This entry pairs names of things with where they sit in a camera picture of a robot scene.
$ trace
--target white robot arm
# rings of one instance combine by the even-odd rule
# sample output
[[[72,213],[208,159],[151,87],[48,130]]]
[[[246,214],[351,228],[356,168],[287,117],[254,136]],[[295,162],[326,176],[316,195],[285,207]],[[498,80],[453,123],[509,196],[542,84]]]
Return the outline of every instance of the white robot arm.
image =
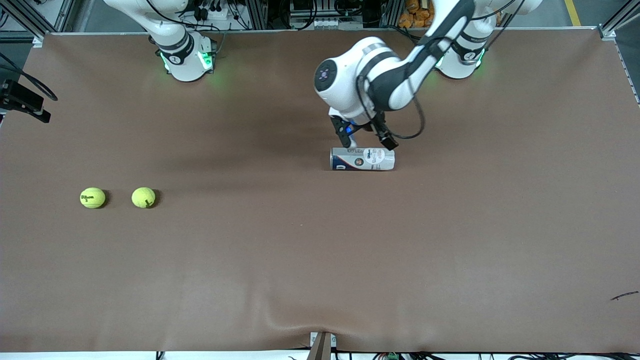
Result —
[[[495,10],[513,15],[526,15],[535,10],[542,0],[476,0],[476,11],[469,25],[462,31],[451,48],[436,64],[443,75],[463,79],[480,66],[484,45],[496,26]]]
[[[213,70],[215,53],[210,38],[187,31],[175,15],[187,0],[104,0],[135,20],[160,48],[164,66],[180,81],[194,81]]]
[[[516,3],[517,7],[523,1],[539,4],[541,0],[477,0],[477,3],[473,0],[433,0],[433,23],[404,60],[380,38],[367,37],[343,55],[323,61],[316,69],[314,87],[320,98],[330,106],[329,116],[342,145],[354,147],[353,133],[365,128],[374,131],[387,149],[397,147],[385,124],[384,112],[400,110],[411,102],[436,63],[452,49],[460,47],[458,40],[461,33],[477,27],[472,25],[473,22],[486,22],[491,18],[493,26],[488,34],[493,31],[494,15],[472,21],[474,16],[491,14],[493,8],[510,1],[511,4]],[[475,49],[480,50],[477,56],[474,53],[471,60],[477,61],[482,57],[487,37],[478,42],[480,45]],[[451,58],[468,61],[464,56],[466,53],[460,56],[459,52],[454,50],[456,57]],[[466,66],[471,72],[477,67],[476,62]]]

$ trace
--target white can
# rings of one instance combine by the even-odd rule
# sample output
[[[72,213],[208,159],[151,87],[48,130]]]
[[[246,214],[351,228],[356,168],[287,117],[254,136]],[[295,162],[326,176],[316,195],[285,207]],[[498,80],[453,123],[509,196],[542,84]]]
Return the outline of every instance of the white can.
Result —
[[[391,170],[396,164],[393,150],[381,147],[355,147],[331,149],[330,165],[332,170]]]

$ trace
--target black bracket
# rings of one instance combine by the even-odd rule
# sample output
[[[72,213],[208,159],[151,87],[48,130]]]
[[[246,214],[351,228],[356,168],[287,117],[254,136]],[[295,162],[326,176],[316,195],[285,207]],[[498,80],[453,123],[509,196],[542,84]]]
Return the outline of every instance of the black bracket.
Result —
[[[0,108],[20,111],[48,123],[51,114],[42,108],[44,99],[18,82],[7,79],[0,88]]]

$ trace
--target black mark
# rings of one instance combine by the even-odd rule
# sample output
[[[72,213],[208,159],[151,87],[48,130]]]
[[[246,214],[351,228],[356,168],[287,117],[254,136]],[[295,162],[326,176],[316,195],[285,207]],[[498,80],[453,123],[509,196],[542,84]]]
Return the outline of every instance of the black mark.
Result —
[[[619,300],[623,296],[633,295],[633,294],[637,294],[637,293],[640,293],[640,291],[631,291],[630,293],[624,293],[624,294],[618,295],[616,297],[612,297],[611,300]]]

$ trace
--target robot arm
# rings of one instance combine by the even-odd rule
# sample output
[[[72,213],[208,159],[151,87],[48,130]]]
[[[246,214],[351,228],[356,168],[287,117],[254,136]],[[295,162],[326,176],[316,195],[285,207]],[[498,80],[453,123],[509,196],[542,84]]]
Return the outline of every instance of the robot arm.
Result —
[[[196,31],[187,31],[176,12],[187,6],[187,0],[104,0],[135,20],[160,48],[164,66],[180,81],[194,81],[213,70],[215,45]]]
[[[404,60],[381,39],[367,37],[343,55],[323,61],[316,69],[314,87],[330,107],[329,116],[342,145],[355,147],[353,133],[365,128],[374,131],[387,149],[395,148],[397,142],[385,125],[384,112],[400,110],[409,104],[431,69],[446,54],[454,53],[463,61],[469,60],[464,54],[459,56],[457,39],[461,33],[466,39],[468,36],[464,31],[475,28],[477,25],[473,23],[487,21],[472,21],[474,16],[491,14],[494,8],[509,2],[508,8],[517,8],[522,1],[530,6],[521,6],[520,13],[531,11],[541,0],[477,0],[476,3],[473,0],[433,0],[433,23]],[[495,16],[488,19],[493,21],[490,34],[495,27]],[[478,40],[482,48],[486,38],[475,39]],[[481,56],[479,50],[471,60]],[[470,66],[472,72],[477,67],[476,61]]]

